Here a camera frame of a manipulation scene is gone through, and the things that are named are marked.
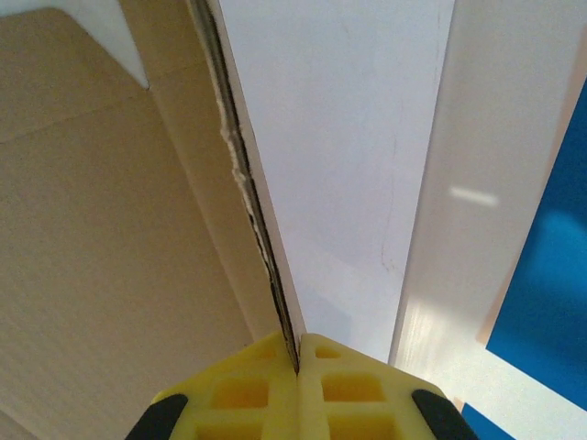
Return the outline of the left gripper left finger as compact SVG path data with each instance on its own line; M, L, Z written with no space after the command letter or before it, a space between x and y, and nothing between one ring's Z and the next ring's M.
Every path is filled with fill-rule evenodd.
M297 376L279 332L158 393L128 439L296 439Z

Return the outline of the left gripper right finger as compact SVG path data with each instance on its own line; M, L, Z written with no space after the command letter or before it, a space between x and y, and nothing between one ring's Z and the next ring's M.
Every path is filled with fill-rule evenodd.
M317 334L302 336L303 439L476 439L441 389Z

